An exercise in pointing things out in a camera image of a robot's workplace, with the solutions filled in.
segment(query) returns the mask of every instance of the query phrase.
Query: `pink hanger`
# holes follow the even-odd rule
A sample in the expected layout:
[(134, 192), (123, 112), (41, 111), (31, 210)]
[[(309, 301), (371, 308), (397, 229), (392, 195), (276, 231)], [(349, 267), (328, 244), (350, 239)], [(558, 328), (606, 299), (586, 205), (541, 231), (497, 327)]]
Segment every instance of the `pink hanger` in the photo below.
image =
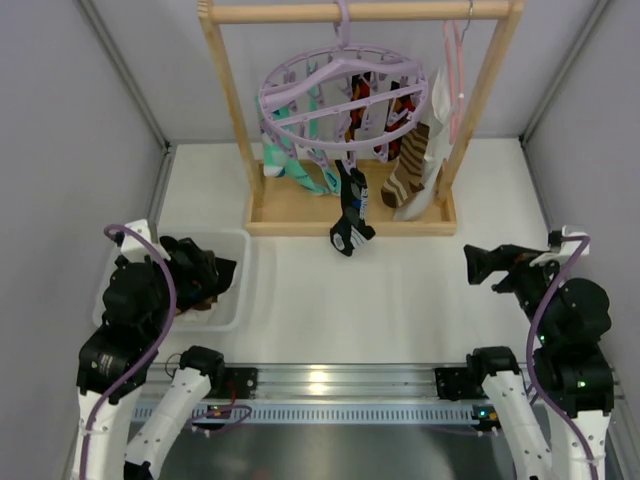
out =
[(453, 73), (453, 58), (451, 56), (451, 43), (449, 41), (449, 28), (445, 20), (442, 24), (444, 34), (444, 49), (447, 54), (447, 67), (449, 69), (449, 95), (451, 96), (451, 112), (449, 143), (453, 145), (458, 136), (462, 112), (464, 111), (464, 57), (462, 54), (462, 37), (460, 36), (460, 26), (457, 20), (450, 20), (453, 23), (453, 35), (456, 42), (456, 64), (458, 65), (458, 89), (455, 86), (455, 76)]

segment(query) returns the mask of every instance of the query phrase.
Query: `metal frame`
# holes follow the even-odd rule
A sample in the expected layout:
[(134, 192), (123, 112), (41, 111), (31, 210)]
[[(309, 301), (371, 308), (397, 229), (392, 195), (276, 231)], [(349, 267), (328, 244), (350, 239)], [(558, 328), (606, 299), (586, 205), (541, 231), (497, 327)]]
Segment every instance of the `metal frame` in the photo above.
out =
[(107, 26), (105, 25), (102, 17), (100, 16), (100, 12), (95, 6), (93, 0), (75, 0), (78, 4), (80, 11), (84, 14), (89, 25), (93, 29), (98, 42), (102, 46), (105, 55), (111, 61), (116, 74), (122, 80), (122, 83), (129, 93), (131, 100), (136, 105), (140, 114), (144, 118), (151, 134), (156, 139), (156, 142), (160, 145), (160, 148), (167, 151), (169, 149), (170, 143), (167, 140), (167, 137), (162, 132), (158, 121), (153, 116), (153, 112), (147, 103), (144, 95), (142, 94), (142, 90), (138, 86), (131, 73), (131, 70), (127, 66), (127, 63), (124, 61), (118, 46), (116, 45), (111, 33), (109, 32)]
[(162, 163), (158, 170), (149, 208), (147, 209), (147, 219), (155, 224), (158, 224), (160, 221), (160, 214), (162, 213), (162, 206), (164, 205), (164, 199), (167, 195), (167, 188), (169, 187), (169, 180), (171, 179), (171, 171), (173, 170), (175, 158), (176, 149), (168, 145), (167, 150), (162, 156)]
[(531, 137), (540, 125), (540, 122), (544, 119), (552, 102), (557, 98), (560, 88), (566, 81), (567, 74), (571, 71), (575, 61), (580, 57), (585, 45), (595, 32), (595, 28), (599, 25), (600, 20), (610, 4), (611, 0), (596, 0), (593, 8), (589, 12), (589, 15), (578, 29), (578, 33), (573, 40), (569, 51), (563, 58), (558, 70), (551, 78), (549, 85), (545, 88), (543, 97), (538, 102), (538, 105), (531, 115), (524, 132), (520, 135), (520, 142), (522, 143), (523, 150), (526, 149), (527, 143), (531, 140)]

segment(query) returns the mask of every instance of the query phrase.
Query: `brown striped sock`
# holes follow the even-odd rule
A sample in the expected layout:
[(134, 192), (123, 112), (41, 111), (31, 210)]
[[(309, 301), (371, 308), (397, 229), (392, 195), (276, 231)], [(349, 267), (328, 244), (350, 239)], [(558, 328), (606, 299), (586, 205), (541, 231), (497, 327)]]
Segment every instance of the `brown striped sock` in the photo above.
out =
[(401, 207), (411, 201), (419, 191), (424, 190), (422, 173), (428, 141), (429, 127), (424, 123), (418, 123), (402, 137), (398, 165), (384, 182), (380, 192), (382, 201), (388, 207)]

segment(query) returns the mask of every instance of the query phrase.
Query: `striped sock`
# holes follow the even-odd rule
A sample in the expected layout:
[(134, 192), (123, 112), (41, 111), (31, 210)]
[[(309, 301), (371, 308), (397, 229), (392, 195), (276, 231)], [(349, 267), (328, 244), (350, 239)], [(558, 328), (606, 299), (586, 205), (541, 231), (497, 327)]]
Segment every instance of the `striped sock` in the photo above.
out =
[(391, 208), (401, 207), (424, 190), (424, 152), (429, 141), (429, 127), (418, 123), (402, 137), (398, 164), (382, 186), (382, 201)]
[(340, 172), (342, 217), (329, 230), (329, 238), (336, 250), (350, 257), (353, 250), (371, 240), (376, 231), (365, 223), (369, 194), (364, 174), (355, 167), (351, 174), (347, 173), (341, 160), (336, 160), (336, 166)]

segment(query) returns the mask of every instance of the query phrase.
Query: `white table surface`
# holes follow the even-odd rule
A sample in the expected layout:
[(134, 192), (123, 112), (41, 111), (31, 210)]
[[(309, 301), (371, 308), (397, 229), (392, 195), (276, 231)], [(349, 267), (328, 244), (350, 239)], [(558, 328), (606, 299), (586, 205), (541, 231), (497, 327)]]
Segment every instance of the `white table surface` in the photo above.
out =
[[(509, 346), (524, 361), (529, 323), (515, 297), (491, 291), (500, 274), (467, 285), (462, 250), (545, 247), (518, 141), (474, 139), (454, 198), (454, 237), (375, 237), (351, 258), (334, 250), (328, 233), (253, 237), (247, 317), (228, 333), (171, 333), (159, 360), (197, 344), (235, 363), (462, 362), (491, 345)], [(160, 226), (241, 227), (247, 200), (235, 144), (180, 145)]]

